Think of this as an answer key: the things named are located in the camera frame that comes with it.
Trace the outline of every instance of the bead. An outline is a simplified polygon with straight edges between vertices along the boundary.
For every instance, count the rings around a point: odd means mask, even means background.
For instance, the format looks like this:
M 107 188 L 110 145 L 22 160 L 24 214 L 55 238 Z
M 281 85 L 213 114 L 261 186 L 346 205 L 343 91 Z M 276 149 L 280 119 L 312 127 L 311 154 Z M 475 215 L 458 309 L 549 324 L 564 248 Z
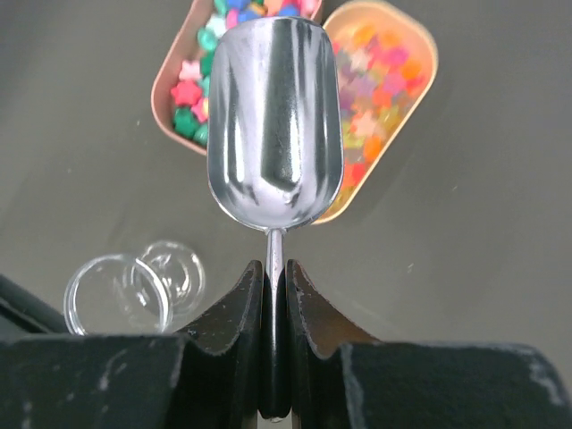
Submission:
M 241 11 L 250 4 L 250 0 L 226 0 L 229 9 L 238 9 Z
M 230 11 L 226 15 L 226 29 L 231 29 L 236 27 L 239 23 L 239 10 L 238 9 L 230 9 Z
M 255 20 L 256 18 L 261 18 L 262 15 L 254 12 L 252 9 L 245 9 L 239 13 L 239 23 Z
M 351 70 L 365 72 L 369 66 L 371 55 L 364 49 L 358 49 L 349 56 L 349 60 L 351 62 Z
M 351 105 L 354 103 L 354 96 L 351 91 L 340 89 L 338 98 L 340 100 L 340 109 L 351 110 Z
M 300 16 L 300 10 L 294 4 L 288 4 L 283 6 L 280 11 L 276 14 L 278 16 Z
M 197 120 L 201 123 L 206 122 L 208 119 L 208 111 L 205 113 L 205 108 L 203 107 L 204 100 L 205 98 L 201 98 L 190 108 L 190 111 L 195 114 Z
M 401 67 L 401 76 L 405 80 L 412 80 L 417 77 L 421 72 L 421 63 L 416 60 L 407 60 L 405 64 Z
M 211 69 L 213 68 L 213 58 L 215 57 L 215 52 L 211 51 L 203 56 L 200 60 L 200 73 L 203 76 L 208 76 L 211 74 Z
M 356 136 L 353 132 L 343 136 L 343 146 L 348 149 L 359 149 L 364 146 L 364 138 Z
M 343 188 L 348 188 L 350 186 L 356 186 L 357 183 L 354 180 L 353 175 L 354 164 L 346 163 L 343 166 L 343 179 L 341 180 L 341 186 Z
M 206 141 L 208 140 L 208 124 L 202 123 L 195 132 L 193 136 L 193 140 L 195 140 L 198 144 L 205 147 Z
M 352 178 L 356 184 L 359 184 L 364 179 L 364 177 L 366 177 L 366 172 L 367 172 L 366 166 L 362 163 L 359 163 L 359 164 L 353 164 L 352 167 L 353 167 L 351 169 Z
M 222 16 L 226 16 L 229 12 L 229 6 L 226 4 L 226 0 L 214 0 L 214 8 Z
M 202 28 L 197 32 L 198 45 L 207 52 L 212 52 L 218 45 L 218 38 L 211 29 Z
M 382 111 L 379 120 L 387 131 L 392 131 L 401 120 L 399 108 L 394 105 L 391 108 Z
M 408 80 L 408 82 L 406 83 L 406 88 L 408 93 L 411 96 L 417 95 L 419 93 L 419 90 L 421 89 L 421 85 L 423 85 L 425 83 L 425 78 L 423 77 L 423 75 L 421 76 L 417 76 L 416 78 L 412 79 L 412 80 Z
M 393 66 L 400 66 L 404 64 L 409 58 L 409 52 L 402 47 L 394 47 L 386 51 L 383 56 L 383 61 L 386 64 Z
M 312 13 L 317 9 L 316 0 L 300 0 L 300 11 L 304 16 L 311 16 Z
M 375 36 L 375 27 L 373 25 L 366 25 L 354 33 L 352 41 L 354 46 L 366 46 L 369 41 Z
M 372 101 L 378 107 L 391 107 L 391 94 L 383 90 L 383 85 L 378 85 L 372 94 Z
M 201 98 L 190 109 L 197 116 L 199 122 L 206 122 L 208 119 L 208 98 Z
M 370 55 L 369 64 L 367 69 L 371 70 L 376 63 L 382 63 L 385 60 L 385 51 L 383 51 L 381 46 L 374 46 L 367 50 Z
M 201 79 L 197 84 L 203 89 L 203 96 L 208 97 L 210 84 L 211 84 L 211 77 L 206 76 L 205 78 Z
M 393 31 L 385 31 L 380 36 L 380 42 L 384 47 L 395 47 L 401 43 L 401 38 Z
M 363 114 L 354 116 L 351 121 L 351 129 L 359 137 L 373 136 L 379 127 L 376 119 L 371 111 L 365 111 Z
M 367 163 L 374 162 L 382 153 L 383 141 L 379 136 L 372 136 L 364 143 L 364 157 Z
M 200 74 L 200 64 L 195 61 L 183 61 L 179 80 L 200 80 L 203 76 Z
M 296 6 L 297 9 L 300 9 L 300 2 L 301 0 L 282 0 L 282 4 L 280 4 L 280 9 L 286 6 Z
M 371 96 L 376 87 L 375 80 L 370 79 L 368 76 L 358 76 L 349 86 L 357 97 L 360 96 Z
M 191 139 L 199 127 L 197 119 L 193 116 L 188 107 L 179 107 L 175 110 L 172 125 L 178 134 L 181 134 L 187 139 Z
M 176 105 L 194 105 L 203 95 L 203 90 L 192 80 L 182 80 L 171 89 Z
M 226 33 L 226 19 L 221 15 L 213 13 L 206 23 L 205 28 L 213 31 L 217 38 L 221 38 L 223 34 Z
M 389 73 L 383 80 L 383 91 L 395 96 L 406 87 L 406 81 L 398 73 Z
M 264 6 L 263 4 L 251 3 L 248 6 L 248 9 L 250 9 L 252 12 L 256 13 L 259 17 L 266 16 L 266 14 L 268 13 L 268 8 L 266 6 Z

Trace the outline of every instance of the pink tray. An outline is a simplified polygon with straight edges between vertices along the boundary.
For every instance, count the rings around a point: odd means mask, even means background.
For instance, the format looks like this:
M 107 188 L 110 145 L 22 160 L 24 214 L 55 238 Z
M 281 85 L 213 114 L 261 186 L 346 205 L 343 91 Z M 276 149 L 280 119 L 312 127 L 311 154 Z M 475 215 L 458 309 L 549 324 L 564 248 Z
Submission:
M 282 0 L 267 0 L 265 2 L 270 11 L 277 10 L 281 3 Z M 203 55 L 204 52 L 197 43 L 197 32 L 206 24 L 214 10 L 213 0 L 195 0 L 193 2 L 151 89 L 151 109 L 159 128 L 171 139 L 202 155 L 206 155 L 206 148 L 193 140 L 185 139 L 172 128 L 174 103 L 171 99 L 171 88 L 179 81 L 179 71 L 183 60 L 198 59 Z M 322 0 L 318 0 L 318 5 L 311 19 L 315 22 L 320 22 L 322 19 Z

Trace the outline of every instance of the metal scoop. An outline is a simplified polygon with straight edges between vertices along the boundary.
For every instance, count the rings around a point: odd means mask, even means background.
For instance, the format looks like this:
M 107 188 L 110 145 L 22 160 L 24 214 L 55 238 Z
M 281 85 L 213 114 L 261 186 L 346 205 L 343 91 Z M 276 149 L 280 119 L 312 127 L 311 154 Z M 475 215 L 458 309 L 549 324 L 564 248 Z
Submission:
M 313 222 L 341 185 L 338 85 L 324 30 L 264 18 L 229 30 L 210 82 L 208 180 L 232 218 L 268 236 L 261 332 L 263 417 L 290 411 L 282 235 Z

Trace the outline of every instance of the purple bead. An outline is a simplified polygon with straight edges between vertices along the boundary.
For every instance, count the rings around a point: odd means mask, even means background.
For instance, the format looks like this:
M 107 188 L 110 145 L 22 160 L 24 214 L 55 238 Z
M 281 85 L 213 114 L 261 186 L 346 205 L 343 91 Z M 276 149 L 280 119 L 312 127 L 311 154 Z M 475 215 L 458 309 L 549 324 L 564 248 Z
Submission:
M 370 96 L 373 94 L 377 82 L 369 79 L 367 76 L 360 76 L 351 82 L 351 89 L 359 96 Z
M 344 89 L 340 90 L 340 110 L 351 110 L 351 106 L 354 104 L 354 95 L 351 91 Z

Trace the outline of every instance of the pink star bead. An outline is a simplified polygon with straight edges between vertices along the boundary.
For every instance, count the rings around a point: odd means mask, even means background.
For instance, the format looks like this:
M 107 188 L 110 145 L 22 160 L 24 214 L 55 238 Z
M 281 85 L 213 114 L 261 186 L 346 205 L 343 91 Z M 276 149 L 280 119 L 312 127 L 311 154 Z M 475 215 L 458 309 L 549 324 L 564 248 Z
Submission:
M 201 80 L 203 76 L 200 74 L 200 63 L 195 61 L 183 61 L 179 80 Z
M 190 109 L 197 116 L 199 122 L 206 122 L 208 119 L 208 98 L 201 98 Z
M 394 47 L 385 53 L 384 61 L 389 65 L 399 66 L 409 58 L 409 52 L 402 47 Z
M 369 60 L 369 64 L 367 65 L 368 69 L 371 69 L 375 63 L 382 63 L 383 60 L 385 59 L 385 52 L 379 45 L 369 49 L 369 54 L 371 59 Z
M 398 95 L 405 89 L 406 81 L 399 73 L 389 73 L 383 80 L 383 90 L 392 96 Z
M 203 95 L 203 90 L 192 80 L 182 80 L 171 89 L 176 105 L 194 105 Z
M 377 121 L 371 111 L 366 111 L 364 114 L 354 117 L 351 126 L 358 137 L 371 137 L 378 128 Z

